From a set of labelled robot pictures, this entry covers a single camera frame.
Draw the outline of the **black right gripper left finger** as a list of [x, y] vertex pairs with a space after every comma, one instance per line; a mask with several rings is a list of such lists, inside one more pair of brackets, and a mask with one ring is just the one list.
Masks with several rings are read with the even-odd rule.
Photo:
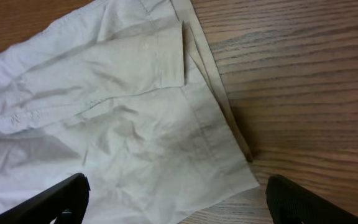
[[88, 179], [77, 173], [0, 214], [0, 224], [81, 224], [89, 197]]

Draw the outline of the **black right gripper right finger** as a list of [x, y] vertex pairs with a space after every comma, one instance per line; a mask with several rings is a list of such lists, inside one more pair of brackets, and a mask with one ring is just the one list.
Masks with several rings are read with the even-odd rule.
[[358, 224], [358, 217], [282, 175], [272, 175], [266, 201], [274, 224]]

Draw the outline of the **beige khaki shorts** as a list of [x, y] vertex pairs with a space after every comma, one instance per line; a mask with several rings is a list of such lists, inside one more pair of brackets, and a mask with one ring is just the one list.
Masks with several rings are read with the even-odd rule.
[[189, 1], [93, 1], [0, 53], [0, 214], [75, 173], [85, 223], [178, 223], [258, 186]]

